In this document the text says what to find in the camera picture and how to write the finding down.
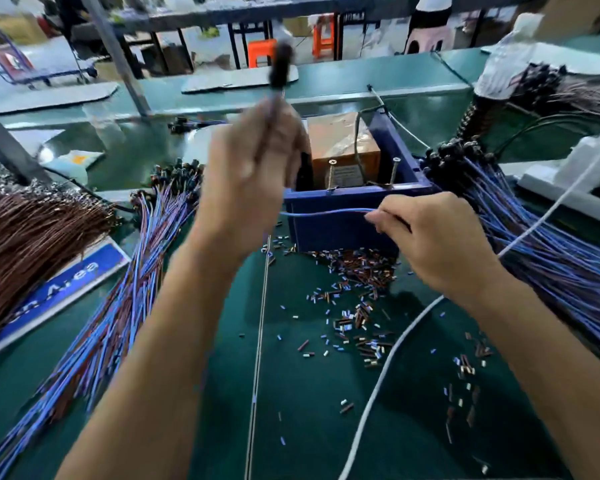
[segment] blue box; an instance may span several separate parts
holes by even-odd
[[[285,192],[285,207],[288,212],[312,214],[354,207],[376,209],[389,194],[417,196],[439,191],[421,172],[418,162],[383,110],[375,113],[368,128],[381,151],[379,180],[383,178],[380,183],[389,181],[394,157],[401,160],[395,178],[395,181],[400,183],[396,183],[392,188],[367,185],[333,191],[298,192],[288,189]],[[297,244],[297,250],[300,252],[364,247],[397,253],[393,241],[384,234],[378,234],[375,227],[365,220],[364,214],[359,212],[289,217],[288,222],[291,240]]]

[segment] person's right hand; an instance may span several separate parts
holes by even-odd
[[[460,306],[514,279],[491,249],[469,203],[453,193],[389,195],[365,218],[395,241],[426,284]]]

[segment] bundle of blue wire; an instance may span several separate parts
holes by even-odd
[[[195,190],[156,188],[152,203],[135,199],[141,217],[139,241],[127,270],[88,320],[49,377],[38,387],[33,406],[0,443],[0,479],[35,437],[61,419],[72,400],[83,398],[91,412],[133,347],[151,313],[168,247],[192,215]]]
[[[522,206],[502,172],[467,158],[473,171],[465,190],[496,252],[538,217]],[[538,227],[503,257],[504,265],[527,282],[600,355],[600,248],[560,228]]]

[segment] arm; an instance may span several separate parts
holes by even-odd
[[[407,221],[412,232],[393,216]],[[500,264],[471,206],[451,193],[389,196],[367,220],[495,343],[576,479],[600,480],[600,361]]]
[[[218,130],[191,233],[171,259],[151,315],[56,479],[185,478],[217,322],[243,259],[278,219],[306,142],[284,105],[254,160],[269,103]]]

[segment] plastic stool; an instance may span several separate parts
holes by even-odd
[[[276,39],[256,40],[249,42],[247,54],[249,56],[249,69],[258,66],[258,57],[273,57],[276,53]]]
[[[331,26],[331,35],[329,38],[322,38],[322,23],[320,21],[327,18],[329,20],[329,24]],[[320,57],[320,54],[323,50],[329,49],[333,50],[333,34],[335,32],[335,28],[333,26],[333,15],[321,16],[319,22],[313,28],[313,48],[311,53],[314,57]]]

